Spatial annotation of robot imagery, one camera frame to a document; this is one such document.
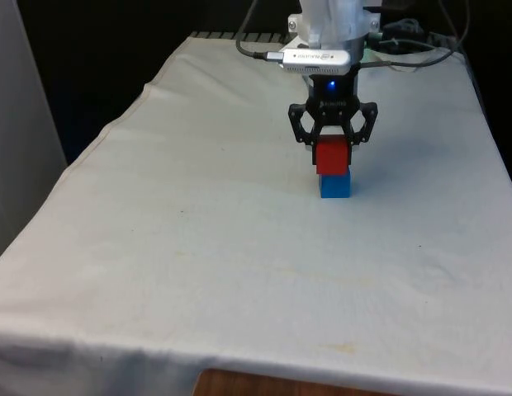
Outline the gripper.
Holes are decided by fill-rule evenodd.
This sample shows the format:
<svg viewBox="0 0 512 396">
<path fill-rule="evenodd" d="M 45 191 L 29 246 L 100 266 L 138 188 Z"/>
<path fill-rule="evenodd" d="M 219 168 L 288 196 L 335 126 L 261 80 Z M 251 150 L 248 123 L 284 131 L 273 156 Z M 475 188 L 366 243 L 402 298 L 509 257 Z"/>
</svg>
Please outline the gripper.
<svg viewBox="0 0 512 396">
<path fill-rule="evenodd" d="M 358 67 L 352 67 L 345 75 L 315 75 L 307 77 L 308 98 L 305 104 L 291 104 L 289 121 L 297 143 L 311 148 L 312 161 L 316 161 L 316 147 L 322 129 L 326 126 L 343 128 L 348 143 L 348 162 L 352 151 L 369 141 L 378 116 L 375 102 L 360 103 L 357 96 Z M 359 131 L 355 131 L 351 119 L 357 112 L 363 117 Z M 302 117 L 307 113 L 313 120 L 307 132 Z"/>
</svg>

